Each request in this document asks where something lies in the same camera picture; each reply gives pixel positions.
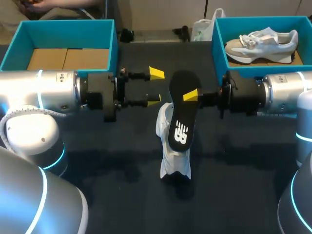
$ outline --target wall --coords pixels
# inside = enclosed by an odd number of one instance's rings
[[[207,18],[223,8],[227,16],[293,16],[300,0],[209,0]]]
[[[170,30],[193,23],[204,16],[205,0],[108,0],[114,5],[117,29]],[[312,5],[312,0],[303,0]],[[295,15],[300,0],[209,0],[207,18],[217,8],[227,16]]]
[[[120,27],[167,30],[191,27],[204,16],[205,0],[113,0]]]
[[[312,15],[312,0],[302,0],[297,15],[299,16]]]

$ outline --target black insole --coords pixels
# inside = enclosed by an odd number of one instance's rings
[[[183,96],[201,89],[199,78],[190,71],[177,71],[171,78],[169,92],[174,111],[168,134],[170,147],[177,152],[188,150],[193,141],[198,101],[183,101]]]

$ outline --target sneaker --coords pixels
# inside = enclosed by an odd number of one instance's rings
[[[241,63],[251,63],[255,59],[264,58],[273,62],[291,63],[292,53],[298,45],[298,33],[277,33],[271,28],[240,35],[226,43],[225,52]]]
[[[185,152],[175,152],[168,143],[168,132],[172,119],[174,106],[172,103],[165,103],[158,112],[156,122],[156,135],[160,137],[162,143],[163,160],[160,167],[160,178],[166,174],[180,172],[191,179],[190,150]]]

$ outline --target black cable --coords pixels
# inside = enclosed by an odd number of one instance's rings
[[[208,7],[208,0],[206,0],[204,19],[206,18],[206,14],[207,14],[207,7]]]

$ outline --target shoelace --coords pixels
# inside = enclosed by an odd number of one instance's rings
[[[258,31],[249,33],[248,35],[239,35],[240,43],[246,47],[250,45],[252,46],[256,45],[257,43],[261,41],[261,39],[256,36],[257,33]]]

